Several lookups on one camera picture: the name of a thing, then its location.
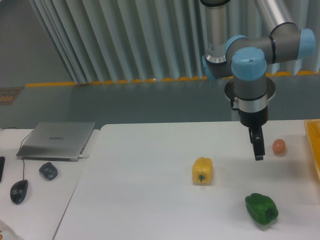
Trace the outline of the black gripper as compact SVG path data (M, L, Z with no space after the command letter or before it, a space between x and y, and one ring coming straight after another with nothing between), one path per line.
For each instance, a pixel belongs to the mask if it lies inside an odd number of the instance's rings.
M268 107L266 106L258 112L245 112L239 110L239 119L244 126L248 127L255 160L262 161L265 155L265 143L261 126L268 121Z

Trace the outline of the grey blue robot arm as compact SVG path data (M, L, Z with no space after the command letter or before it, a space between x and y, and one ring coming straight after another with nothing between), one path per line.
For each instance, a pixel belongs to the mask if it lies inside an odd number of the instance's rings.
M316 37L309 28L299 29L282 0L257 0L255 6L266 24L268 36L249 39L226 37L226 0L203 0L208 47L202 57L208 79L231 77L225 90L231 91L230 105L249 131L255 159L265 155L263 125L268 121L270 80L267 66L301 60L316 51Z

